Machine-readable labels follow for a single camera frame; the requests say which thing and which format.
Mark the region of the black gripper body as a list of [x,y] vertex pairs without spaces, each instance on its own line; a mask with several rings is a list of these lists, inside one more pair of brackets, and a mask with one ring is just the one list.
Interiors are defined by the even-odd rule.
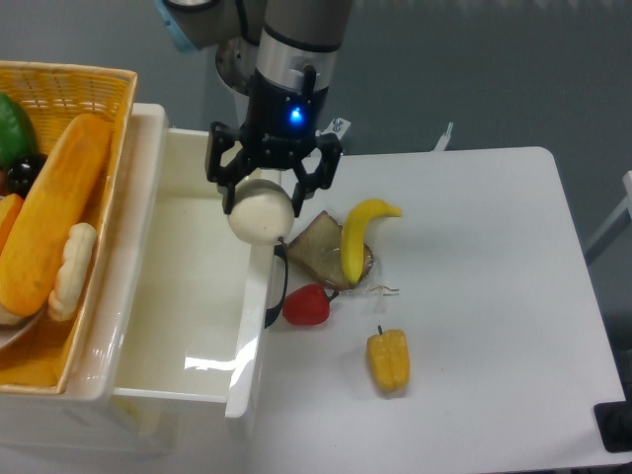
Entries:
[[294,159],[303,158],[315,148],[316,125],[328,89],[317,89],[317,70],[292,69],[297,81],[287,88],[257,71],[241,143],[249,160],[262,168],[287,169]]

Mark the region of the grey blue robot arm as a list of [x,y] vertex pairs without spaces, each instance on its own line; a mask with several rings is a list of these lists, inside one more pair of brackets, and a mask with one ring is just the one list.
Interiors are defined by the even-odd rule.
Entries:
[[248,100],[241,124],[209,128],[204,169],[231,213],[238,185],[257,169],[290,170],[299,212],[331,187],[342,156],[339,137],[320,133],[352,4],[349,1],[158,1],[176,48],[215,46],[222,81]]

